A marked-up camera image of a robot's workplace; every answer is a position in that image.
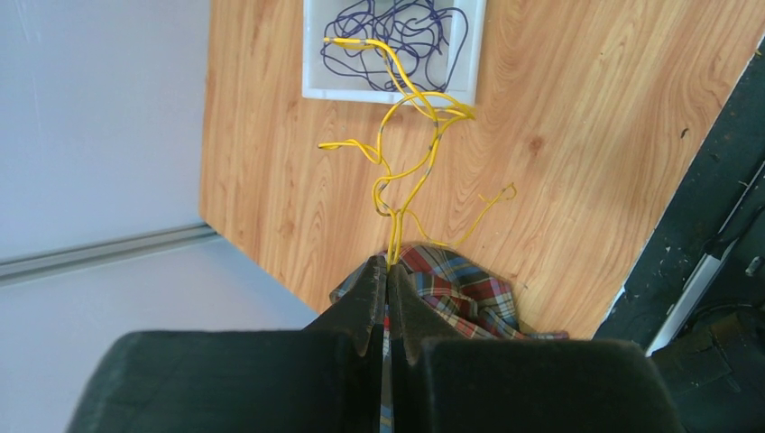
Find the checkered fabric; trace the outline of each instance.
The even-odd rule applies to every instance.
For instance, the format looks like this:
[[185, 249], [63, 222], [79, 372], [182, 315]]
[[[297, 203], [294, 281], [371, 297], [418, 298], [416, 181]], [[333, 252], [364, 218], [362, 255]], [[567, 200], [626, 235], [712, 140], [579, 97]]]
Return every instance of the checkered fabric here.
[[[412, 286], [422, 300], [463, 336], [504, 339], [568, 337], [565, 332], [522, 334], [510, 283], [492, 276], [457, 253], [427, 245], [407, 246], [401, 249], [399, 263], [406, 269]], [[333, 303], [348, 292], [362, 268], [351, 273], [330, 293]]]

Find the tangled blue string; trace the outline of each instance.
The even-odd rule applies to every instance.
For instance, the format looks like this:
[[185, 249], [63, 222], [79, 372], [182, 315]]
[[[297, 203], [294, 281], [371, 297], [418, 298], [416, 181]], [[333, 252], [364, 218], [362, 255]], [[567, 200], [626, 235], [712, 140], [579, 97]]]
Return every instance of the tangled blue string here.
[[[407, 58], [414, 60], [414, 66], [405, 72], [418, 90], [445, 93], [459, 59], [459, 53], [462, 52], [467, 39], [468, 24], [465, 13], [457, 7], [437, 9], [433, 0], [393, 0], [392, 5], [387, 10], [378, 14], [375, 13], [375, 7], [375, 0], [360, 0], [348, 6], [337, 14], [335, 20], [327, 24], [324, 28], [324, 36], [329, 38], [376, 39], [385, 42], [395, 51], [402, 62]], [[415, 13], [413, 15], [417, 17], [402, 21], [401, 16], [404, 11], [413, 12]], [[431, 76], [433, 72], [430, 70], [430, 62], [436, 56], [448, 55], [447, 52], [442, 51], [449, 46], [449, 38], [444, 33], [444, 26], [446, 20], [449, 20], [448, 25], [451, 25], [452, 20], [456, 19], [455, 17], [464, 21], [465, 31], [459, 38], [459, 46], [454, 60], [448, 67], [446, 79], [442, 83], [436, 83]], [[451, 36], [452, 41], [454, 41], [455, 35]], [[373, 90], [397, 91], [393, 79], [390, 78], [387, 69], [381, 62], [382, 58], [374, 53], [375, 59], [364, 58], [365, 54], [368, 56], [371, 52], [368, 50], [346, 50], [325, 42], [320, 54], [327, 69], [338, 76], [361, 78]], [[399, 86], [405, 87], [395, 65], [390, 60], [388, 61]], [[357, 66], [352, 67], [348, 64], [349, 62]], [[414, 80], [420, 67], [423, 68], [421, 75], [424, 76], [427, 83], [419, 83]], [[387, 80], [381, 84], [380, 79], [386, 78]]]

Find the yellow wire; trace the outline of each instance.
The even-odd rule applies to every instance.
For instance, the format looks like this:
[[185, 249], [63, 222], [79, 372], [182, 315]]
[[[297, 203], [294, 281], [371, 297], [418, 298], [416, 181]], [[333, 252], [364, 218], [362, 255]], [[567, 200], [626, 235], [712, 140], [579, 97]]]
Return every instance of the yellow wire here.
[[[507, 198], [508, 200], [511, 200], [515, 198], [515, 196], [518, 194], [518, 190], [515, 188], [515, 185], [510, 184], [503, 188], [493, 199], [487, 200], [483, 196], [479, 197], [481, 200], [483, 200], [486, 203], [486, 206], [484, 207], [484, 210], [481, 211], [481, 213], [478, 215], [478, 218], [475, 219], [474, 223], [467, 229], [464, 235], [457, 239], [455, 242], [449, 243], [444, 241], [438, 241], [425, 233], [425, 230], [422, 228], [422, 224], [419, 221], [419, 218], [414, 213], [414, 211], [409, 209], [409, 204], [414, 199], [414, 196], [417, 195], [419, 190], [422, 188], [422, 185], [425, 184], [425, 180], [430, 175], [430, 172], [433, 168], [433, 166], [436, 163], [436, 155], [438, 154], [438, 147], [441, 144], [441, 137], [443, 136], [446, 129], [448, 129], [449, 126], [454, 124], [455, 122], [458, 122], [460, 120], [465, 119], [475, 119], [473, 115], [473, 109], [470, 106], [467, 106], [465, 104], [462, 104], [461, 102], [457, 101], [453, 97], [441, 93], [441, 92], [420, 92], [417, 90], [417, 88], [414, 86], [414, 84], [409, 80], [409, 77], [407, 77], [406, 72], [404, 72], [404, 68], [401, 65], [401, 62], [399, 61], [398, 56], [396, 56], [396, 53], [393, 52], [391, 47], [386, 45], [383, 42], [376, 41], [374, 39], [346, 39], [346, 38], [324, 38], [324, 42], [332, 42], [341, 48], [348, 49], [348, 50], [376, 50], [378, 54], [382, 57], [385, 63], [385, 68], [388, 70], [388, 74], [391, 76], [391, 79], [393, 81], [393, 84], [396, 86], [396, 88], [401, 92], [401, 94], [404, 96], [400, 101], [395, 103], [391, 109], [388, 110], [388, 112], [385, 114], [385, 116], [382, 118], [382, 121], [380, 123], [380, 129], [377, 131], [377, 139], [375, 146], [372, 147], [369, 144], [359, 143], [357, 140], [345, 140], [343, 142], [330, 142], [330, 143], [321, 143], [318, 147], [319, 149], [325, 149], [325, 150], [335, 150], [339, 149], [341, 147], [355, 147], [359, 149], [367, 160], [369, 160], [371, 163], [376, 165], [382, 165], [385, 168], [385, 175], [378, 178], [374, 184], [372, 185], [372, 201], [374, 203], [374, 209], [377, 211], [378, 214], [384, 216], [384, 217], [390, 217], [391, 223], [392, 223], [392, 230], [391, 230], [391, 237], [388, 240], [388, 268], [390, 269], [392, 264], [395, 264], [399, 261], [401, 256], [401, 244], [403, 242], [403, 218], [405, 215], [409, 214], [411, 215], [412, 219], [414, 219], [414, 223], [417, 226], [417, 230], [419, 233], [425, 237], [429, 242], [432, 244], [438, 245], [438, 246], [445, 246], [445, 247], [456, 247], [457, 245], [463, 243], [475, 230], [475, 228], [478, 226], [478, 223], [481, 222], [481, 219], [484, 218], [484, 215], [486, 215], [486, 212], [489, 211], [494, 204], [496, 204], [500, 198], [502, 198], [502, 195], [507, 189], [512, 190], [512, 197]], [[399, 71], [399, 76], [401, 77], [401, 81], [406, 84], [407, 88], [410, 90], [411, 93], [407, 93], [403, 88], [401, 88], [401, 85], [398, 82], [398, 79], [396, 79], [395, 74], [393, 73], [393, 70], [390, 66], [390, 61], [393, 62], [393, 64], [396, 66], [396, 69]], [[451, 106], [447, 106], [445, 108], [439, 108], [436, 109], [433, 107], [433, 105], [430, 104], [428, 101], [428, 97], [440, 97], [448, 102], [451, 103]], [[422, 113], [424, 116], [429, 118], [433, 121], [434, 125], [434, 131], [433, 131], [433, 138], [430, 140], [430, 146], [428, 147], [428, 152], [425, 153], [425, 155], [422, 157], [422, 159], [412, 166], [410, 169], [402, 171], [398, 174], [393, 174], [391, 170], [391, 165], [385, 160], [383, 157], [383, 129], [388, 124], [388, 122], [391, 120], [391, 117], [393, 114], [398, 110], [402, 105], [406, 103], [411, 103], [417, 111]], [[445, 116], [445, 117], [439, 117], [438, 115], [451, 115], [451, 116]], [[424, 174], [419, 178], [417, 184], [414, 186], [414, 189], [410, 192], [410, 194], [407, 196], [406, 200], [404, 201], [403, 205], [401, 205], [400, 208], [396, 209], [388, 205], [388, 203], [385, 202], [382, 198], [382, 193], [385, 187], [387, 187], [391, 181], [393, 180], [399, 180], [402, 178], [405, 178], [407, 176], [410, 176], [415, 171], [421, 169], [423, 166], [427, 164], [427, 168], [425, 169]]]

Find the white panel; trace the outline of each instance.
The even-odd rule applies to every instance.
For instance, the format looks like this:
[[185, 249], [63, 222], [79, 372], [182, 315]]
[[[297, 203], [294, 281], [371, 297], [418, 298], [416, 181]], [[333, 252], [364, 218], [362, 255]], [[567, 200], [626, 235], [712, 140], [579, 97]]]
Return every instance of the white panel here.
[[199, 221], [206, 0], [0, 0], [0, 260]]
[[0, 431], [63, 431], [138, 329], [305, 327], [316, 313], [223, 239], [0, 289]]

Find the white box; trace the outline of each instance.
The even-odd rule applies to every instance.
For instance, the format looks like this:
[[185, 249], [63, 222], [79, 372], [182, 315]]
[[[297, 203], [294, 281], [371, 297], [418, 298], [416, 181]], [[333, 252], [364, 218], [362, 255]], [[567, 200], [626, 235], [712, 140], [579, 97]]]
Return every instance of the white box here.
[[[324, 46], [325, 27], [336, 19], [340, 11], [355, 3], [358, 3], [358, 0], [303, 0], [303, 97], [394, 104], [401, 100], [401, 93], [398, 91], [373, 90], [362, 78], [338, 76], [329, 70], [322, 60], [320, 51]], [[384, 7], [387, 2], [377, 0], [377, 3], [383, 4], [381, 7]], [[486, 0], [437, 0], [436, 4], [438, 8], [445, 6], [460, 8], [467, 18], [468, 32], [465, 45], [459, 54], [445, 93], [471, 106], [475, 103], [475, 86], [478, 80]], [[399, 16], [401, 16], [399, 19], [405, 21], [405, 15]], [[446, 28], [445, 33], [462, 35], [465, 32], [462, 19], [450, 21], [450, 28]], [[451, 40], [450, 36], [449, 39], [448, 55], [445, 56], [447, 57], [447, 64], [436, 65], [434, 63], [435, 66], [429, 68], [430, 71], [435, 71], [440, 76], [446, 75], [446, 71], [453, 64], [459, 46], [459, 40]], [[376, 61], [379, 61], [379, 64], [374, 65], [376, 68], [384, 68], [382, 58], [378, 58]], [[354, 68], [361, 68], [361, 63], [356, 58], [346, 63]], [[403, 66], [406, 69], [409, 65], [405, 63]], [[385, 76], [384, 79], [389, 79], [387, 74], [381, 75]], [[443, 98], [429, 97], [429, 101], [433, 106], [449, 105]]]

